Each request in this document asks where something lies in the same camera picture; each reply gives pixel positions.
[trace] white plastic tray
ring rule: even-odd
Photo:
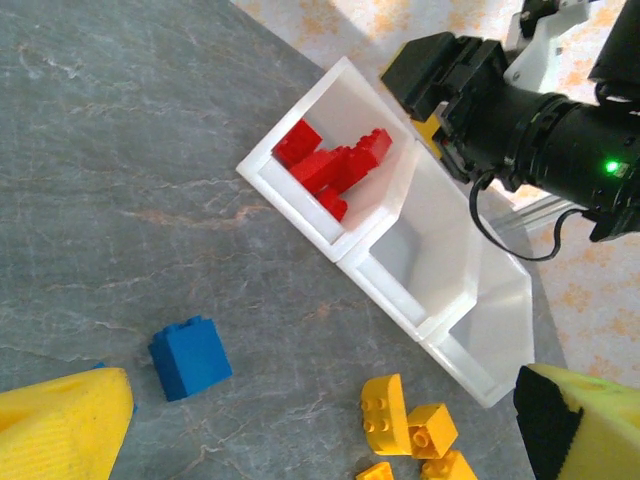
[[[346,194],[337,222],[272,156],[305,118],[323,146],[385,128],[380,167]],[[238,172],[483,406],[533,362],[531,280],[486,242],[464,195],[348,59],[340,60],[240,163]]]

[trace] gray marble surface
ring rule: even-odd
[[[400,372],[479,478],[532,478],[511,399],[482,410],[235,173],[321,74],[227,2],[0,0],[0,390],[126,368],[113,479],[348,479],[379,460],[361,387]],[[196,314],[235,373],[169,404],[147,344]]]

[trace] yellow lego brick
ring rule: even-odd
[[[400,374],[372,378],[362,389],[364,431],[378,455],[411,455]]]
[[[462,453],[449,450],[437,460],[427,460],[422,466],[420,480],[478,480]]]
[[[407,418],[413,458],[442,458],[458,438],[444,403],[416,407]]]
[[[427,142],[427,145],[429,146],[431,152],[435,155],[435,157],[438,159],[442,158],[442,152],[440,151],[440,148],[438,147],[436,142],[433,141],[433,136],[440,128],[440,122],[438,121],[438,117],[436,117],[436,114],[431,114],[426,122],[411,120],[411,123],[418,131],[420,136],[424,138],[424,141]]]
[[[0,480],[107,480],[132,413],[119,368],[0,394]]]
[[[569,411],[582,415],[558,480],[638,478],[640,390],[550,365],[528,367],[557,385]]]
[[[393,480],[393,472],[389,462],[381,462],[359,475],[356,480]]]

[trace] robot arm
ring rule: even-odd
[[[610,240],[640,231],[639,22],[640,0],[627,0],[590,75],[598,106],[509,84],[499,42],[449,32],[408,42],[382,81],[414,122],[437,120],[428,140],[453,178],[475,183],[483,233],[474,195],[498,178],[581,205],[591,241]]]

